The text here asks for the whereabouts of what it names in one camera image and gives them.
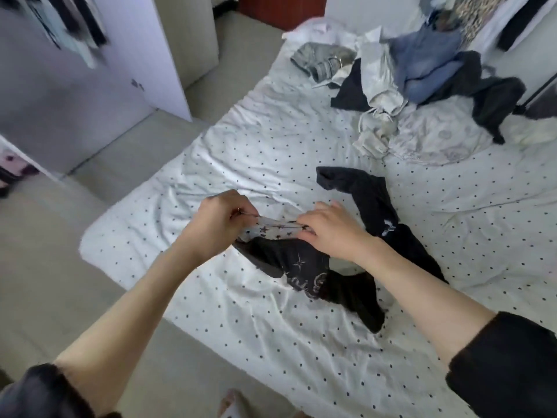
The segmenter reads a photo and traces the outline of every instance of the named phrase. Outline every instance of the forearm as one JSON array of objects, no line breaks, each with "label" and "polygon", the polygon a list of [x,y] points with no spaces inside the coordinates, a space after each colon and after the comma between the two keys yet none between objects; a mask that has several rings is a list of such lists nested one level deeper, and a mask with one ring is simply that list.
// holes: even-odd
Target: forearm
[{"label": "forearm", "polygon": [[56,359],[95,415],[114,410],[172,296],[199,265],[181,248],[173,245],[162,253],[135,287]]},{"label": "forearm", "polygon": [[491,321],[491,310],[400,256],[380,238],[358,242],[356,262],[380,281],[446,365]]}]

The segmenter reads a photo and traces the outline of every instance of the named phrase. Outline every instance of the right hand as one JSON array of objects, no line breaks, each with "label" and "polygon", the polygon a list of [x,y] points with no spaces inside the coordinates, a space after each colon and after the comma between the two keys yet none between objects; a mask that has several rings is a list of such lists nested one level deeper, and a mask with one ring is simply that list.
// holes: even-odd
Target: right hand
[{"label": "right hand", "polygon": [[310,226],[315,234],[303,230],[296,236],[331,257],[357,262],[362,245],[372,236],[337,201],[315,204],[315,210],[298,217],[299,224]]}]

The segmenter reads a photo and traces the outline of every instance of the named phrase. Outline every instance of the leopard print clothing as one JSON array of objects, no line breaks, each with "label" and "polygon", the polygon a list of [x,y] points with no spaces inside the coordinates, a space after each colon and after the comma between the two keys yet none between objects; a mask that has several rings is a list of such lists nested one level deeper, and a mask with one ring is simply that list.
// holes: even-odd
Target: leopard print clothing
[{"label": "leopard print clothing", "polygon": [[466,48],[506,0],[456,0],[454,11],[462,20],[462,44]]}]

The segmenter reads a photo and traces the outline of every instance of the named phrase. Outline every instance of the left hand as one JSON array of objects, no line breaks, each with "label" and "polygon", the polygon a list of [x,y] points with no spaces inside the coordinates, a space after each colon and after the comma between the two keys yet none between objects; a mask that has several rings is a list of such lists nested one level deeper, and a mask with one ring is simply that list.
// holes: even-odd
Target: left hand
[{"label": "left hand", "polygon": [[[250,215],[238,214],[238,209]],[[201,202],[175,244],[185,244],[202,264],[232,245],[246,227],[254,226],[256,216],[259,213],[246,196],[228,190]]]}]

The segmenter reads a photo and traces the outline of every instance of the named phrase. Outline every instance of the wooden cabinet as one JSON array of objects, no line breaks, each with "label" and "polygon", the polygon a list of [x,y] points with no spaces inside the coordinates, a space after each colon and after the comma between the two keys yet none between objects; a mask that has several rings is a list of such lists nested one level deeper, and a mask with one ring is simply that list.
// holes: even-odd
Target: wooden cabinet
[{"label": "wooden cabinet", "polygon": [[327,0],[239,0],[241,13],[283,30],[325,14]]}]

